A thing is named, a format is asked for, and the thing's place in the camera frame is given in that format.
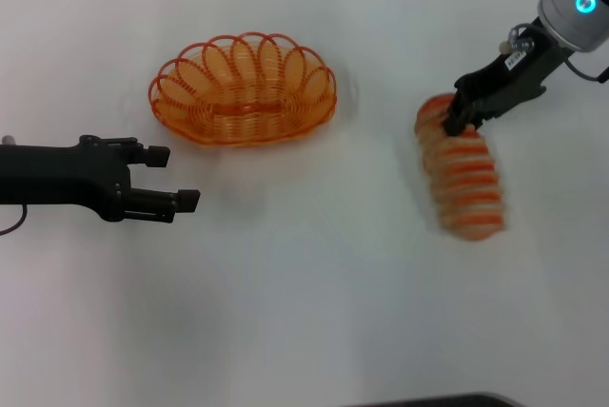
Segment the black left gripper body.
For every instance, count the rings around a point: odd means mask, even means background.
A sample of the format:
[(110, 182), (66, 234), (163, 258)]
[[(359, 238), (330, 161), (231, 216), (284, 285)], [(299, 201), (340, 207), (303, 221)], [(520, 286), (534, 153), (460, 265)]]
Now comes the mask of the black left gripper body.
[(128, 217), (128, 166), (139, 158), (135, 138), (83, 135), (68, 147), (1, 146), (1, 203), (73, 204), (117, 223)]

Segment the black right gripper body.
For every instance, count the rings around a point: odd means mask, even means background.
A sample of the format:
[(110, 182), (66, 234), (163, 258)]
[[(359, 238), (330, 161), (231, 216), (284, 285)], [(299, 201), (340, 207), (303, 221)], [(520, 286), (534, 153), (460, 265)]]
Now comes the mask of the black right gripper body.
[(533, 47), (502, 54), (455, 83), (453, 101), (463, 101), (470, 111), (483, 112), (484, 121), (499, 118), (517, 105), (540, 97), (546, 91), (545, 79), (574, 54), (562, 47), (539, 20), (519, 24), (515, 31), (519, 40), (526, 40)]

